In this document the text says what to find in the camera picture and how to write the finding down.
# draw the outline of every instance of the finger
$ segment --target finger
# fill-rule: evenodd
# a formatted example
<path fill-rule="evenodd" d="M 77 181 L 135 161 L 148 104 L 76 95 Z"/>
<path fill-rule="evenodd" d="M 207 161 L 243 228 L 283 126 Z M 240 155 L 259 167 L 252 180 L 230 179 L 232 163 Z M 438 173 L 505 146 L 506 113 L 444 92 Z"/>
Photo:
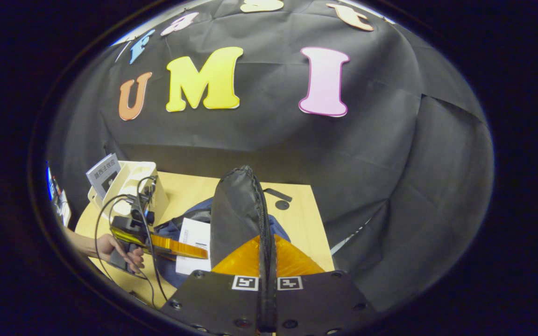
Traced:
<path fill-rule="evenodd" d="M 126 260 L 126 262 L 132 265 L 133 264 L 132 260 L 130 260 L 128 255 L 124 252 L 124 248 L 117 242 L 117 240 L 115 240 L 115 238 L 113 238 L 113 236 L 111 235 L 109 235 L 108 238 L 109 238 L 109 243 L 113 247 L 115 247 L 118 253 L 124 258 L 124 260 Z"/>
<path fill-rule="evenodd" d="M 134 262 L 134 264 L 136 264 L 138 267 L 140 268 L 144 268 L 144 265 L 142 264 L 145 260 L 143 259 L 143 257 L 139 257 L 137 255 L 134 255 L 132 252 L 128 252 L 128 257 L 130 257 L 130 259 L 132 259 L 132 261 Z"/>
<path fill-rule="evenodd" d="M 134 266 L 134 265 L 130 265 L 130 270 L 132 270 L 132 272 L 134 273 L 137 273 L 137 274 L 141 274 L 141 270 L 138 269 L 138 267 Z"/>

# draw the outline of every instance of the black fabric cover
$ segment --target black fabric cover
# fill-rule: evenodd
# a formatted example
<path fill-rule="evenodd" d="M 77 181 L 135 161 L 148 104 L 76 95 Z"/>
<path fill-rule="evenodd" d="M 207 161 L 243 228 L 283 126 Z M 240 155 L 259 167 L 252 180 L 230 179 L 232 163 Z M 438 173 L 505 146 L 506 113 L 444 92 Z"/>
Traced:
<path fill-rule="evenodd" d="M 289 0 L 278 11 L 242 13 L 241 0 L 212 0 L 185 12 L 199 12 L 187 28 L 159 34 L 181 14 L 156 26 L 134 64 L 132 45 L 117 61 L 124 44 L 102 51 L 60 102 L 49 142 L 51 169 L 77 213 L 88 204 L 85 172 L 107 153 L 216 178 L 248 164 L 261 181 L 311 185 L 331 246 L 358 231 L 333 259 L 376 310 L 437 281 L 489 203 L 484 113 L 459 71 L 420 37 L 359 8 L 375 30 L 353 28 L 327 3 Z M 167 112 L 167 63 L 190 56 L 200 70 L 222 47 L 244 50 L 234 76 L 240 106 Z M 344 117 L 299 110 L 308 88 L 303 47 L 350 56 Z M 120 85 L 148 71 L 142 112 L 123 121 Z M 130 106 L 135 96 L 133 85 Z"/>
<path fill-rule="evenodd" d="M 254 189 L 250 167 L 231 170 L 219 181 L 211 204 L 211 267 L 260 235 L 263 204 Z"/>

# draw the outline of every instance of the human arm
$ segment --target human arm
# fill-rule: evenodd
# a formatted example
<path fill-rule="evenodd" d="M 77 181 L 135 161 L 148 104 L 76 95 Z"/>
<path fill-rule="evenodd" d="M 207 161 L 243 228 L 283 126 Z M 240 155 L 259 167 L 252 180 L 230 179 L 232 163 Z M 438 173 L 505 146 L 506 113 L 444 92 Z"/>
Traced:
<path fill-rule="evenodd" d="M 64 232 L 68 237 L 70 243 L 76 248 L 76 250 L 85 255 L 86 257 L 97 257 L 97 249 L 99 251 L 99 257 L 104 261 L 109 261 L 111 258 L 111 253 L 117 249 L 120 255 L 124 260 L 130 265 L 135 273 L 140 273 L 139 268 L 144 268 L 142 255 L 144 254 L 141 247 L 138 247 L 133 252 L 125 253 L 122 246 L 111 236 L 111 234 L 103 234 L 97 240 L 93 238 L 88 238 L 77 234 L 76 232 L 70 230 L 67 227 L 64 227 Z"/>

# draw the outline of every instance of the pink letter i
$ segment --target pink letter i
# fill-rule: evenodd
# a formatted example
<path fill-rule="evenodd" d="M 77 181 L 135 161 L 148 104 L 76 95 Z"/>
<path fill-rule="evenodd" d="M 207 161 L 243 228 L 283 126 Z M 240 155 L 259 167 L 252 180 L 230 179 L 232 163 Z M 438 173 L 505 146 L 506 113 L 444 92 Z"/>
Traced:
<path fill-rule="evenodd" d="M 300 52 L 308 58 L 308 93 L 298 107 L 305 113 L 342 117 L 348 107 L 340 98 L 342 64 L 350 57 L 337 50 L 305 47 Z"/>

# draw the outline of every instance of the yellow letter m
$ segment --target yellow letter m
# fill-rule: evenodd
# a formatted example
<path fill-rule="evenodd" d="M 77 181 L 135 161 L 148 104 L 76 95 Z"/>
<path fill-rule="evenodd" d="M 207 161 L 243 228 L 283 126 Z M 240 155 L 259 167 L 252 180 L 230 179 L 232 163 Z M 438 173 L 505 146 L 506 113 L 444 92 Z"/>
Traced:
<path fill-rule="evenodd" d="M 209 85 L 203 105 L 208 109 L 237 108 L 240 99 L 234 94 L 235 61 L 243 53 L 242 48 L 227 47 L 214 51 L 200 72 L 190 57 L 180 57 L 167 64 L 170 70 L 169 112 L 183 111 L 186 102 L 182 100 L 182 90 L 192 108 L 197 108 L 205 87 Z"/>

